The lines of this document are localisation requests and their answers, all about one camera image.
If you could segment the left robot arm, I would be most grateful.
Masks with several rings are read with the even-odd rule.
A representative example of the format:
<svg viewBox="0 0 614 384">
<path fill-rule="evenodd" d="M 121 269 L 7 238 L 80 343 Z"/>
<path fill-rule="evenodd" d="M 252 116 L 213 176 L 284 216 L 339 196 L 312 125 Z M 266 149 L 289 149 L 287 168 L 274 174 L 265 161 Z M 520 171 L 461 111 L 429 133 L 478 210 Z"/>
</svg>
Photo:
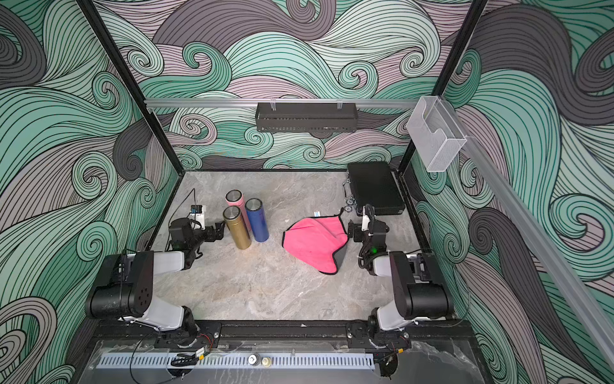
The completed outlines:
<svg viewBox="0 0 614 384">
<path fill-rule="evenodd" d="M 159 332 L 181 330 L 195 339 L 199 327 L 192 311 L 154 293 L 154 277 L 189 270 L 202 256 L 200 246 L 224 237 L 225 223 L 204 227 L 195 219 L 175 219 L 169 226 L 167 251 L 140 251 L 106 256 L 85 302 L 86 316 L 137 323 Z"/>
</svg>

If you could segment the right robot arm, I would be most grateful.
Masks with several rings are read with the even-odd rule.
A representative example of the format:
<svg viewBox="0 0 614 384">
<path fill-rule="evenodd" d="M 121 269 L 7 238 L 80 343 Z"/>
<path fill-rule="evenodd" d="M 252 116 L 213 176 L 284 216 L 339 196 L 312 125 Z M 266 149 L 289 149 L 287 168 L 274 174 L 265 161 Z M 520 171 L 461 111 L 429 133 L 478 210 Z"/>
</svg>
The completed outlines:
<svg viewBox="0 0 614 384">
<path fill-rule="evenodd" d="M 362 224 L 351 221 L 348 231 L 355 243 L 361 243 L 358 266 L 392 282 L 392 301 L 369 315 L 370 333 L 399 331 L 411 323 L 441 320 L 453 313 L 441 272 L 428 254 L 388 250 L 385 240 L 390 228 L 377 219 Z"/>
</svg>

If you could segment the pink microfiber cloth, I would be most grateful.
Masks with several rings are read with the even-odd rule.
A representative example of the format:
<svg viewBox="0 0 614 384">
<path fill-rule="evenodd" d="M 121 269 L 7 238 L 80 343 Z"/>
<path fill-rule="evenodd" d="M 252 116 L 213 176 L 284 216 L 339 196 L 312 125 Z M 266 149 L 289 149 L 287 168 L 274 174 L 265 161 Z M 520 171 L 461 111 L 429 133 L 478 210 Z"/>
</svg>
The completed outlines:
<svg viewBox="0 0 614 384">
<path fill-rule="evenodd" d="M 296 259 L 323 275 L 335 275 L 342 264 L 348 232 L 342 212 L 331 216 L 303 218 L 289 227 L 281 245 Z"/>
</svg>

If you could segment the blue thermos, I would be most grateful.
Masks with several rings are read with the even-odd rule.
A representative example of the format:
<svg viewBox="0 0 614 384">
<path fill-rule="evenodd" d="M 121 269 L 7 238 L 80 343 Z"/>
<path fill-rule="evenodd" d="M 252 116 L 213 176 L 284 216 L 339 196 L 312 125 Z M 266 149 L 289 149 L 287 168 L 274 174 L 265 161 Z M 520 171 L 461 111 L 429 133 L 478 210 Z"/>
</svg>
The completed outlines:
<svg viewBox="0 0 614 384">
<path fill-rule="evenodd" d="M 258 243 L 264 243 L 269 239 L 269 231 L 265 219 L 265 211 L 262 200 L 251 198 L 246 204 L 246 213 L 254 235 Z"/>
</svg>

